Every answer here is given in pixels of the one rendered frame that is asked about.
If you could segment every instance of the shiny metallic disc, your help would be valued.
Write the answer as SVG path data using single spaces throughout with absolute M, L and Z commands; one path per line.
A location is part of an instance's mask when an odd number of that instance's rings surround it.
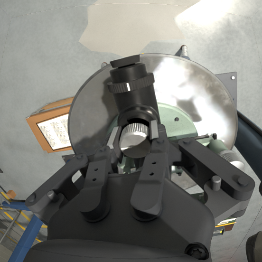
M 237 135 L 237 111 L 223 83 L 203 66 L 166 54 L 141 54 L 147 72 L 154 74 L 157 102 L 178 107 L 193 121 L 198 135 L 217 133 L 231 150 Z M 110 64 L 94 73 L 79 89 L 68 116 L 68 135 L 76 154 L 94 154 L 118 115 Z

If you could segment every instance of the concrete floor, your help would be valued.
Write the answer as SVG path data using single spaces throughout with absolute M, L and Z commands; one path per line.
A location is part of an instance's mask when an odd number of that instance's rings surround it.
M 74 152 L 43 151 L 25 118 L 75 96 L 102 62 L 126 56 L 187 45 L 190 59 L 213 74 L 237 72 L 237 109 L 262 128 L 261 7 L 261 0 L 0 0 L 1 187 L 25 200 L 65 164 L 61 156 Z M 243 161 L 256 188 L 233 230 L 212 239 L 214 262 L 246 262 L 245 242 L 262 230 L 260 180 Z

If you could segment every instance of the blue metal beam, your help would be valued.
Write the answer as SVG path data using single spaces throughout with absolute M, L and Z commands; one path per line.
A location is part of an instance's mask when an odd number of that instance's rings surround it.
M 33 216 L 29 222 L 24 234 L 20 238 L 13 254 L 8 262 L 23 262 L 29 249 L 32 247 L 35 238 L 42 226 L 43 222 L 37 216 Z
M 31 211 L 24 202 L 10 202 L 10 205 L 8 205 L 6 202 L 2 203 L 3 206 L 10 207 L 13 209 L 18 209 L 18 210 L 26 210 L 26 211 Z

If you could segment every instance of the wooden frame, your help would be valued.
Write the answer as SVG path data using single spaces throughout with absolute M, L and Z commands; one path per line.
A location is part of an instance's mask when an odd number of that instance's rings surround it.
M 55 108 L 55 107 L 61 106 L 63 104 L 72 103 L 73 99 L 74 99 L 74 97 L 71 97 L 71 98 L 68 98 L 68 99 L 64 99 L 64 100 L 60 100 L 60 101 L 57 101 L 57 102 L 54 102 L 54 103 L 50 103 L 50 104 L 48 104 L 48 105 L 46 105 L 42 108 L 43 110 L 48 110 L 48 111 L 33 114 L 30 117 L 26 118 L 26 121 L 27 121 L 29 127 L 31 128 L 31 130 L 33 131 L 36 139 L 38 140 L 38 142 L 40 144 L 40 146 L 47 153 L 73 150 L 72 146 L 53 150 L 51 148 L 51 146 L 49 145 L 48 141 L 46 140 L 45 136 L 42 134 L 40 128 L 37 125 L 37 123 L 47 121 L 49 119 L 53 119 L 53 118 L 68 114 L 71 105 L 62 106 L 62 107 L 59 107 L 59 108 Z

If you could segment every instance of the machine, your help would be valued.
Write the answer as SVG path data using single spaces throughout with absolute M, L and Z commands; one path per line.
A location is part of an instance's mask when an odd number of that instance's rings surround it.
M 233 146 L 262 170 L 261 129 L 187 53 L 111 61 L 77 92 L 68 134 L 75 156 L 26 199 L 48 237 L 24 262 L 211 262 L 215 225 L 243 216 L 255 187 Z M 205 204 L 171 181 L 181 169 Z

